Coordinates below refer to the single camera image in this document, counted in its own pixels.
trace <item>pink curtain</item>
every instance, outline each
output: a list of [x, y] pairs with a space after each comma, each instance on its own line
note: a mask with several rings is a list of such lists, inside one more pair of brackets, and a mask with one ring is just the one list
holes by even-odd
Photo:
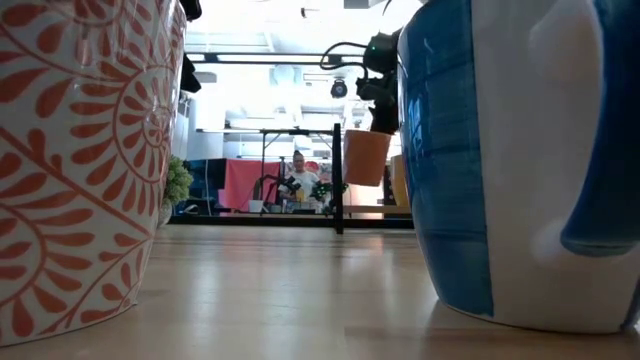
[[[227, 159], [227, 169], [225, 175], [225, 188], [220, 190], [220, 203], [227, 208], [241, 211], [249, 210], [249, 200], [253, 199], [253, 187], [260, 179], [262, 162], [257, 160]], [[280, 163], [265, 163], [264, 174], [278, 176], [280, 173]], [[265, 180], [262, 190], [263, 197], [267, 196], [272, 180]], [[271, 191], [269, 199], [265, 201], [274, 202], [277, 188]]]

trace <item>orange patterned planter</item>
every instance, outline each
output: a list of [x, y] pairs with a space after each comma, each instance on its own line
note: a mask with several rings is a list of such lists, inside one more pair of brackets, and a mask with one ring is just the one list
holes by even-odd
[[185, 24], [175, 0], [0, 2], [0, 346], [135, 300]]

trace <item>wooden floor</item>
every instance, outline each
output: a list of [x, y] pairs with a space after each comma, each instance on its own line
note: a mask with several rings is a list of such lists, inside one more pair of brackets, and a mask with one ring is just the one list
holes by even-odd
[[407, 232], [169, 226], [139, 305], [2, 360], [640, 359], [640, 337], [501, 327], [437, 301]]

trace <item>blue and white vase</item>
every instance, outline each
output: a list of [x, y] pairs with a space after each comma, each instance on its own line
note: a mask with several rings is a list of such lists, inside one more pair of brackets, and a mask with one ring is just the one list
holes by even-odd
[[440, 299], [612, 333], [640, 315], [640, 1], [431, 0], [399, 43], [414, 222]]

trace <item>green plant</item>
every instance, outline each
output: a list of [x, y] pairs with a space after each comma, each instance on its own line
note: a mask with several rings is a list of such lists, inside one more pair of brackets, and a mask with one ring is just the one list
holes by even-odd
[[182, 165], [182, 159], [171, 156], [169, 161], [169, 171], [167, 182], [164, 187], [163, 204], [177, 205], [179, 202], [189, 198], [189, 186], [193, 182], [193, 177], [189, 175], [187, 169]]

